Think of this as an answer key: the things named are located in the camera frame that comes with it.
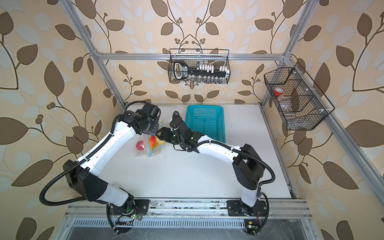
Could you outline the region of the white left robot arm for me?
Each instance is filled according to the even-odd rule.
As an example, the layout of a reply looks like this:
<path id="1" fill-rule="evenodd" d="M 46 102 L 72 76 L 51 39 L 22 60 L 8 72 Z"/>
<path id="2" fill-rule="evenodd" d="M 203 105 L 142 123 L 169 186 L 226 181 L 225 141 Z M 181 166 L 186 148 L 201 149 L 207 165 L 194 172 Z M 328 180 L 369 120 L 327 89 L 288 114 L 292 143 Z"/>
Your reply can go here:
<path id="1" fill-rule="evenodd" d="M 39 200 L 46 206 L 60 206 L 87 200 L 101 204 L 113 204 L 121 207 L 133 197 L 125 190 L 110 185 L 99 175 L 115 153 L 136 135 L 155 136 L 159 128 L 161 110 L 158 106 L 141 101 L 144 106 L 133 112 L 127 104 L 123 113 L 115 116 L 111 130 L 89 152 L 73 162 L 68 160 L 63 172 L 53 178 L 42 189 Z M 46 193 L 61 178 L 66 178 L 71 189 L 80 197 L 52 202 L 46 199 Z"/>

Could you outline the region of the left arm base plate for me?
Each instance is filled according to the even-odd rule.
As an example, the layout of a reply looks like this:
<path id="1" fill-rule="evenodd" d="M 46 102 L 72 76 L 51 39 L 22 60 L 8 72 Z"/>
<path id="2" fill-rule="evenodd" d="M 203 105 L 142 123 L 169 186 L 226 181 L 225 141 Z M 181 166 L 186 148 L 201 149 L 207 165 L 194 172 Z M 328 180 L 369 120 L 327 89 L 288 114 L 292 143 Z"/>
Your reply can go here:
<path id="1" fill-rule="evenodd" d="M 111 204 L 107 207 L 108 213 L 113 216 L 145 215 L 149 210 L 150 200 L 128 199 L 122 206 Z"/>

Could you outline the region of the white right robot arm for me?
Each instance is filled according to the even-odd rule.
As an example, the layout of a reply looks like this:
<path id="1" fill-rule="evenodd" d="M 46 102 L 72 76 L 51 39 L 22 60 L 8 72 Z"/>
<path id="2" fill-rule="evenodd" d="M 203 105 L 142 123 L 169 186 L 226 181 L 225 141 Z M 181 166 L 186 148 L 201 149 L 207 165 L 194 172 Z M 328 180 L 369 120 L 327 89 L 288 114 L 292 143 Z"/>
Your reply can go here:
<path id="1" fill-rule="evenodd" d="M 252 146 L 248 144 L 242 147 L 231 146 L 213 140 L 203 133 L 192 131 L 177 111 L 173 112 L 170 127 L 161 128 L 156 136 L 161 141 L 180 146 L 182 151 L 206 154 L 231 165 L 238 182 L 243 187 L 240 200 L 242 215 L 254 216 L 258 212 L 258 201 L 261 196 L 267 202 L 268 197 L 262 192 L 262 186 L 273 183 L 276 174 L 261 160 Z"/>

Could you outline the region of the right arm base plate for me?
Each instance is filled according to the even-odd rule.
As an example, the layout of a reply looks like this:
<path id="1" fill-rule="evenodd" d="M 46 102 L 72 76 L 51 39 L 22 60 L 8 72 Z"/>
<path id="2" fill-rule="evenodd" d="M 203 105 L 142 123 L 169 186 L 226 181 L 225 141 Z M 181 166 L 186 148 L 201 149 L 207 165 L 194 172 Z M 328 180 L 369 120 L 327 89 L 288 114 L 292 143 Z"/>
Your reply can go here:
<path id="1" fill-rule="evenodd" d="M 249 207 L 241 200 L 228 200 L 227 209 L 230 217 L 265 217 L 268 207 L 263 200 L 256 201 L 253 207 Z"/>

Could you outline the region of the yellow toy potato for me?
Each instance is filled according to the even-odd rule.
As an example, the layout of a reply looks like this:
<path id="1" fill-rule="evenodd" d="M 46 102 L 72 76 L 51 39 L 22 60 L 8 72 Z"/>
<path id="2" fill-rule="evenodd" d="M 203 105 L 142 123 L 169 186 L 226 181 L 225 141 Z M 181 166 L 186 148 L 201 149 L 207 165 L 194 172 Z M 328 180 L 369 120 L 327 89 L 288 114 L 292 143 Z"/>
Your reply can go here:
<path id="1" fill-rule="evenodd" d="M 158 137 L 155 137 L 155 140 L 156 140 L 156 143 L 157 143 L 158 145 L 164 145 L 164 144 L 166 143 L 166 141 L 164 141 L 164 140 L 160 140 Z"/>

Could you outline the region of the red toy tomato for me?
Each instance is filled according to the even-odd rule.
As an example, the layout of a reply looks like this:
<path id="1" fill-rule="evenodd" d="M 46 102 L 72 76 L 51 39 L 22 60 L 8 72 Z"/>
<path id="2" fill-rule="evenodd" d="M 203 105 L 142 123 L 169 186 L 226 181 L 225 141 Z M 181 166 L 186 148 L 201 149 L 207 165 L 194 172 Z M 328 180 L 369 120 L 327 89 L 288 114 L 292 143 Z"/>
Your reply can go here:
<path id="1" fill-rule="evenodd" d="M 144 141 L 138 141 L 136 144 L 136 149 L 138 151 L 144 151 L 145 150 L 145 143 Z"/>

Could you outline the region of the clear zip top bag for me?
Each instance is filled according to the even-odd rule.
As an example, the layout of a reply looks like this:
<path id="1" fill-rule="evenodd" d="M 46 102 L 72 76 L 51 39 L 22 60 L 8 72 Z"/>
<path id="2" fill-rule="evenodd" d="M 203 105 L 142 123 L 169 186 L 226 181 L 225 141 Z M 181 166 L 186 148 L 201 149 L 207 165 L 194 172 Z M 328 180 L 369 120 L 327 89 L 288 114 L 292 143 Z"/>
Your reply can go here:
<path id="1" fill-rule="evenodd" d="M 154 124 L 145 120 L 133 125 L 136 133 L 134 140 L 135 157 L 155 157 L 162 151 L 165 142 L 158 138 L 162 125 L 162 123 Z"/>

